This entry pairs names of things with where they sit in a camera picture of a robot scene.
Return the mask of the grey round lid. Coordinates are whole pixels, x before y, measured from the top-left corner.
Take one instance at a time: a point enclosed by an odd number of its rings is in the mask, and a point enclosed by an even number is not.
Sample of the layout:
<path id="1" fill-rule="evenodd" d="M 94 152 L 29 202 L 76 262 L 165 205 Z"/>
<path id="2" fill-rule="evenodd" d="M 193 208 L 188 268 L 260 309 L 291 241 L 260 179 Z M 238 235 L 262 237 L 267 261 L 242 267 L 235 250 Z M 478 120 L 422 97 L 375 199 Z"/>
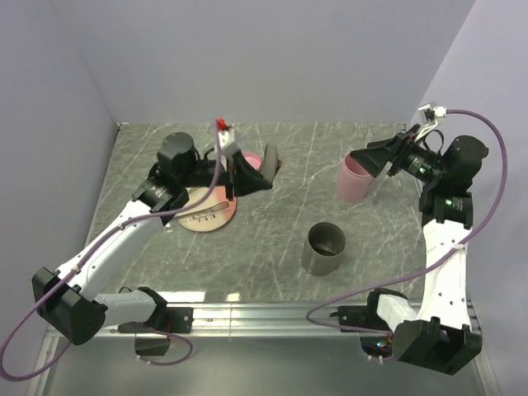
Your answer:
<path id="1" fill-rule="evenodd" d="M 263 178 L 272 183 L 280 168 L 281 160 L 279 159 L 278 148 L 274 144 L 267 144 L 261 165 L 261 174 Z"/>

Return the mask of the metal serving tongs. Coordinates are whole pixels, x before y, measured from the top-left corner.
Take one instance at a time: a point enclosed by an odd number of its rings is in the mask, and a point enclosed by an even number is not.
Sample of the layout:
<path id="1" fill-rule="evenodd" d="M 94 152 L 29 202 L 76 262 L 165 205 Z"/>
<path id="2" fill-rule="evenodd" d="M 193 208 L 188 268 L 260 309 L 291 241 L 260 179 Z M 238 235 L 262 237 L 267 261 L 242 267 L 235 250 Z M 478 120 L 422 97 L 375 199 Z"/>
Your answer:
<path id="1" fill-rule="evenodd" d="M 210 216 L 214 218 L 218 213 L 221 213 L 222 211 L 228 208 L 229 202 L 225 200 L 204 209 L 195 210 L 193 212 L 188 212 L 186 214 L 179 215 L 177 219 L 179 221 L 201 221 L 202 219 L 207 219 Z"/>

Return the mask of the grey cylindrical container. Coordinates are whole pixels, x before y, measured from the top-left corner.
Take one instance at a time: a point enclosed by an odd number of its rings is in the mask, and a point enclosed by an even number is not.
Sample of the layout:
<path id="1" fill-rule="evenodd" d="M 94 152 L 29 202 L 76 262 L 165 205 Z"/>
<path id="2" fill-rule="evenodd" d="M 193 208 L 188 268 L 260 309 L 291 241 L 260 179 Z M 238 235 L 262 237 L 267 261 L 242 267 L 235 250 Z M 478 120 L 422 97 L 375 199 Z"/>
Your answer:
<path id="1" fill-rule="evenodd" d="M 346 236 L 337 225 L 317 223 L 304 241 L 301 265 L 311 276 L 327 276 L 342 262 L 346 245 Z"/>

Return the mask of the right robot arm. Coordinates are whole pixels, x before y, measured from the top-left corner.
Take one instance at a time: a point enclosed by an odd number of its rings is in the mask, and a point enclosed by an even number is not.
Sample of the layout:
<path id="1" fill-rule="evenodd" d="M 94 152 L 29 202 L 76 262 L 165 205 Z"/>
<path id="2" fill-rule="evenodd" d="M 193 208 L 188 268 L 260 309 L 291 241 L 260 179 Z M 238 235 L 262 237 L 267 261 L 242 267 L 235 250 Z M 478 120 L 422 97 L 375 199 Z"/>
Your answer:
<path id="1" fill-rule="evenodd" d="M 444 153 L 421 146 L 413 132 L 369 143 L 350 157 L 372 177 L 404 171 L 422 182 L 419 210 L 426 242 L 422 303 L 414 310 L 397 291 L 377 287 L 367 298 L 365 324 L 389 330 L 391 351 L 400 362 L 454 375 L 482 350 L 466 302 L 468 236 L 474 225 L 469 188 L 488 155 L 475 137 L 455 138 Z"/>

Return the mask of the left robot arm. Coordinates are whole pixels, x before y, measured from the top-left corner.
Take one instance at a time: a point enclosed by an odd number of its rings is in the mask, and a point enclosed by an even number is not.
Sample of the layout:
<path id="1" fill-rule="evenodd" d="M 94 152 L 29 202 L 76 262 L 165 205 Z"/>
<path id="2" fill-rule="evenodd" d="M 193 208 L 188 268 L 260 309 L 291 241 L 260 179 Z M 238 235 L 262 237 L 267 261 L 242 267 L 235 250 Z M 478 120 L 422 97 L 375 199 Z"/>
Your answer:
<path id="1" fill-rule="evenodd" d="M 167 301 L 158 292 L 140 287 L 104 294 L 102 289 L 153 235 L 179 214 L 190 213 L 191 188 L 211 193 L 223 186 L 232 200 L 273 187 L 281 164 L 276 146 L 265 147 L 256 170 L 243 156 L 233 128 L 218 131 L 215 144 L 216 157 L 208 159 L 199 155 L 189 134 L 167 136 L 148 177 L 106 230 L 57 270 L 42 268 L 34 274 L 36 312 L 72 344 L 82 345 L 100 329 L 123 323 L 137 323 L 149 332 L 167 330 Z"/>

